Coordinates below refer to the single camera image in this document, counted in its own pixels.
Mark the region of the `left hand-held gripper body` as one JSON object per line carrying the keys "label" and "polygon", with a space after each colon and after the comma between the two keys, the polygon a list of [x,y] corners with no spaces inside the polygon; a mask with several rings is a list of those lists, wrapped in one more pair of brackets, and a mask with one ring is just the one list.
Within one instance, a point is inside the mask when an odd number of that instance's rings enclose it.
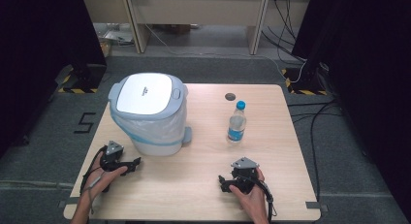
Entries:
{"label": "left hand-held gripper body", "polygon": [[107,145],[103,147],[103,155],[100,159],[100,167],[105,172],[112,172],[121,167],[127,167],[125,163],[119,161],[123,154],[124,147],[114,141],[109,141]]}

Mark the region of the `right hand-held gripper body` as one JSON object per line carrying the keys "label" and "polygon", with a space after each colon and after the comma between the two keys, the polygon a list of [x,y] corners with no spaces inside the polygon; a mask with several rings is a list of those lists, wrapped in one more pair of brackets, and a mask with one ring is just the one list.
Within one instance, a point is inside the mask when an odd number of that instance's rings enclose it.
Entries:
{"label": "right hand-held gripper body", "polygon": [[241,157],[231,166],[233,167],[232,177],[234,179],[232,186],[242,194],[250,193],[258,179],[257,168],[259,164],[247,157]]}

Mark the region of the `clear water bottle blue cap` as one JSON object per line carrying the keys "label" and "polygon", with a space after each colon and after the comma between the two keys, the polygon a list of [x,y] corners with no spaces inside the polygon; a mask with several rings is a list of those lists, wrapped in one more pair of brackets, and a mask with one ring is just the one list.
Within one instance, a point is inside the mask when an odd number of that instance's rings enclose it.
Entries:
{"label": "clear water bottle blue cap", "polygon": [[236,104],[236,109],[229,119],[228,139],[231,142],[240,142],[243,138],[246,116],[244,113],[246,103],[242,100]]}

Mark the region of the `white and blue pedal bin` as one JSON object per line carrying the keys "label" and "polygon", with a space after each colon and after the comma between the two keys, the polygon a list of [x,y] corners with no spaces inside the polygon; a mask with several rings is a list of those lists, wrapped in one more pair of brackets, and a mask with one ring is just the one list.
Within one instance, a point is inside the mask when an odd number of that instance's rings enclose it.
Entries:
{"label": "white and blue pedal bin", "polygon": [[[119,112],[137,115],[160,113],[168,116],[175,112],[183,102],[187,104],[187,94],[186,85],[175,76],[161,73],[137,73],[114,84],[108,99]],[[130,140],[138,152],[150,156],[173,155],[183,146],[183,144],[155,146],[141,144],[131,138]]]}

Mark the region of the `person's left hand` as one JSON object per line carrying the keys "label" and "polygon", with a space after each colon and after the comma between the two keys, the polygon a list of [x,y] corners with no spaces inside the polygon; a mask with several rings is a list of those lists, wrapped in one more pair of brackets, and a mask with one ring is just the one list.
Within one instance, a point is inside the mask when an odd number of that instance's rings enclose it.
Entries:
{"label": "person's left hand", "polygon": [[112,172],[104,171],[100,166],[102,155],[102,152],[98,154],[85,175],[85,183],[81,188],[80,196],[80,202],[83,205],[89,206],[117,177],[127,171],[126,167],[118,168]]}

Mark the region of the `person's right hand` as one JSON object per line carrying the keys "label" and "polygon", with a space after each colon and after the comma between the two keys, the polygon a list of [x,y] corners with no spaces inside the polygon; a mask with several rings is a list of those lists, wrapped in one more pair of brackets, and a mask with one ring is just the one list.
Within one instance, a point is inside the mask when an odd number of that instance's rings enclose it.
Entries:
{"label": "person's right hand", "polygon": [[267,216],[265,193],[258,185],[254,185],[253,189],[248,194],[242,194],[234,186],[230,186],[232,193],[237,197],[242,209],[250,217],[252,214],[261,213]]}

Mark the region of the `clear plastic bin liner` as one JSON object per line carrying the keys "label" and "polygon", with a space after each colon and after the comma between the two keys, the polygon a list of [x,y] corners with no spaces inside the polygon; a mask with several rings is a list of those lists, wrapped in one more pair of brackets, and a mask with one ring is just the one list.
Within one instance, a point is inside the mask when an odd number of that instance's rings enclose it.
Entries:
{"label": "clear plastic bin liner", "polygon": [[119,112],[110,104],[111,118],[133,141],[155,146],[185,144],[192,140],[192,129],[186,125],[187,108],[183,102],[175,112],[165,116],[137,115]]}

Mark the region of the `clutter under desk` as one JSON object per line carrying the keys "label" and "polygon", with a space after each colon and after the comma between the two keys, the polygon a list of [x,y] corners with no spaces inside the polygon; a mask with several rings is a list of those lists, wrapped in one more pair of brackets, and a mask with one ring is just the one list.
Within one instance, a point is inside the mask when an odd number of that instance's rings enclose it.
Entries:
{"label": "clutter under desk", "polygon": [[100,48],[105,57],[108,57],[112,46],[128,47],[134,45],[134,37],[129,23],[94,22]]}

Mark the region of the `black curtain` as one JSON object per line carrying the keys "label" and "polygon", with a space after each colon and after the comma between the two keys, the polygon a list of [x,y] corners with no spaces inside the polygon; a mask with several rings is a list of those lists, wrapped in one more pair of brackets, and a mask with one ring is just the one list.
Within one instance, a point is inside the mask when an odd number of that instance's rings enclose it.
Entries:
{"label": "black curtain", "polygon": [[411,224],[411,0],[309,0],[295,54],[338,98]]}
{"label": "black curtain", "polygon": [[0,0],[0,157],[22,142],[67,65],[104,65],[83,0]]}

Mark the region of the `beige desk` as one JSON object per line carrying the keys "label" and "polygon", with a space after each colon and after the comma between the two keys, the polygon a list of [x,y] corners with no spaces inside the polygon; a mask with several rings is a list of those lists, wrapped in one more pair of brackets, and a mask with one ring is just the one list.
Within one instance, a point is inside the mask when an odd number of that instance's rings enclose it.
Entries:
{"label": "beige desk", "polygon": [[265,26],[281,15],[300,27],[310,0],[83,0],[94,22],[129,23],[138,53],[145,52],[149,24],[238,25],[246,28],[249,52],[258,50]]}

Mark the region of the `grey table edge bracket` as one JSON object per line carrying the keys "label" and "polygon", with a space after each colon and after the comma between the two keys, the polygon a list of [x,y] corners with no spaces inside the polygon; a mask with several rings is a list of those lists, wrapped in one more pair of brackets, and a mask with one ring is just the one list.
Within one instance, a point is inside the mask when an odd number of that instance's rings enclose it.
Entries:
{"label": "grey table edge bracket", "polygon": [[319,202],[305,202],[306,208],[309,209],[318,209],[321,212],[328,212],[329,208],[327,205],[322,205]]}
{"label": "grey table edge bracket", "polygon": [[67,205],[75,205],[75,204],[78,203],[78,201],[79,201],[79,197],[69,197],[66,200],[60,201],[58,203],[58,207],[59,208],[64,208]]}

